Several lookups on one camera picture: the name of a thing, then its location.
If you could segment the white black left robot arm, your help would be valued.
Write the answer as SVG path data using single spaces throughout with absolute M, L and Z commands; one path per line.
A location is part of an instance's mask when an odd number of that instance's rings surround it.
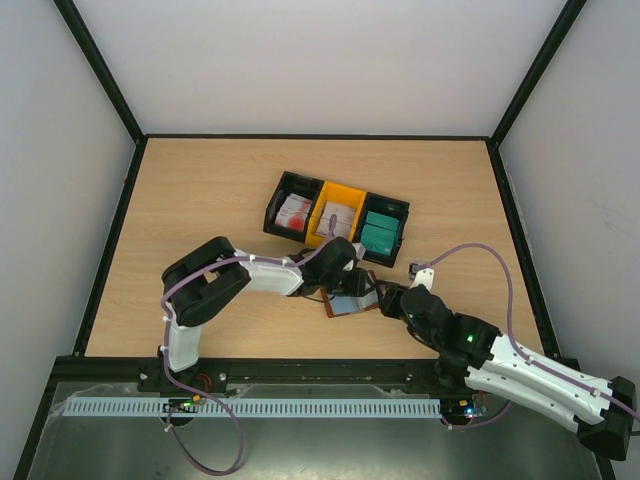
M 364 253 L 364 246 L 343 237 L 282 257 L 246 253 L 224 236 L 210 240 L 161 276 L 160 304 L 167 326 L 160 350 L 165 363 L 173 372 L 196 365 L 204 324 L 243 292 L 308 297 L 323 290 L 329 300 L 376 300 L 374 274 L 358 266 Z

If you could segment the brown leather card holder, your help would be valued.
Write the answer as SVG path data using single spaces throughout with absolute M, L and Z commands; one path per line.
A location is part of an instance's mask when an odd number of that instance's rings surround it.
M 340 295 L 339 292 L 320 290 L 322 303 L 328 318 L 355 315 L 378 308 L 378 295 Z

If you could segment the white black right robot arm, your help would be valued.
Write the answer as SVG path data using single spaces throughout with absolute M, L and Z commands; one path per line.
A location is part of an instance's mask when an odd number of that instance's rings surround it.
M 626 459 L 635 421 L 633 382 L 591 376 L 538 354 L 499 328 L 450 310 L 423 285 L 386 285 L 379 300 L 384 316 L 403 321 L 415 340 L 437 352 L 443 389 L 498 395 L 560 424 L 593 453 Z

